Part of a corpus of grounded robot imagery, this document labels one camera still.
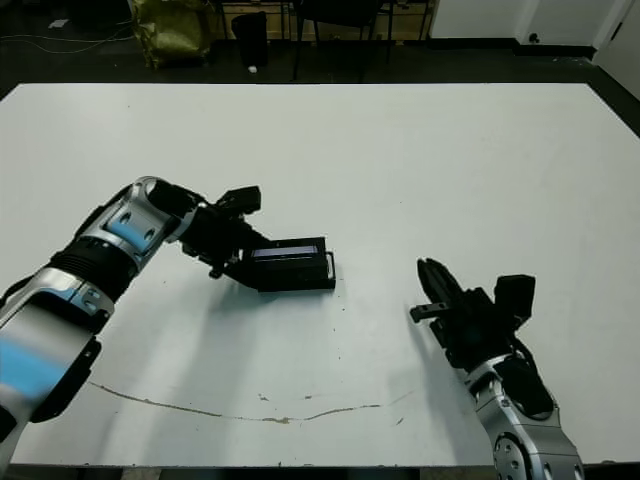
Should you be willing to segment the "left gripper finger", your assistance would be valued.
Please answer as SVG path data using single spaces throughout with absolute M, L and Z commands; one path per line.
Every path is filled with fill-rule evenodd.
M 245 287 L 254 290 L 261 288 L 262 276 L 253 261 L 229 261 L 224 266 L 224 274 Z
M 243 248 L 262 248 L 268 245 L 270 239 L 255 230 L 250 224 L 241 225 L 241 245 Z

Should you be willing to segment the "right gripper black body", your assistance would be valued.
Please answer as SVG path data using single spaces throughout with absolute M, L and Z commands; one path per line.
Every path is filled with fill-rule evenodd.
M 467 289 L 459 303 L 416 305 L 410 317 L 428 323 L 452 367 L 471 371 L 519 351 L 515 332 L 521 325 L 521 290 L 499 291 L 491 299 L 481 288 Z

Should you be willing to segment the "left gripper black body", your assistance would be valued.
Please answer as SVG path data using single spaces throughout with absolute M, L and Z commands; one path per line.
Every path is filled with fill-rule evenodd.
M 198 207 L 189 227 L 179 237 L 182 251 L 208 265 L 212 278 L 220 278 L 225 264 L 234 262 L 239 252 L 246 249 L 241 245 L 244 215 L 235 207 L 219 204 Z

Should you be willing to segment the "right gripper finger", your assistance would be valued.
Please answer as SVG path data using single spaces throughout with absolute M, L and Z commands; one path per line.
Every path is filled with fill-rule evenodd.
M 417 273 L 422 289 L 431 303 L 447 301 L 447 270 L 443 264 L 431 258 L 418 259 Z
M 447 293 L 448 293 L 448 299 L 444 303 L 459 303 L 463 300 L 464 290 L 459 285 L 455 277 L 448 270 L 448 268 L 445 265 L 444 267 L 447 270 L 445 282 L 446 282 Z

